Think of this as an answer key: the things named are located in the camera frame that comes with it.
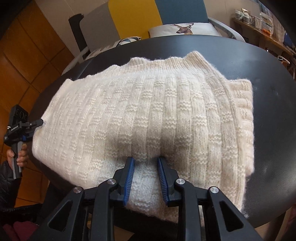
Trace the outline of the person's left hand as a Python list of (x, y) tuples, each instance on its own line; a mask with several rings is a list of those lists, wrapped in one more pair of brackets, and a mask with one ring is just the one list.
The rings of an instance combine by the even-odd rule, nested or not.
[[(9, 163), (10, 168), (13, 168), (13, 162), (14, 162), (14, 152), (9, 149), (6, 152), (7, 155), (7, 160)], [(21, 168), (25, 168), (28, 164), (28, 147), (27, 144), (22, 144), (22, 149), (18, 152), (18, 158), (16, 160), (16, 164), (21, 167)]]

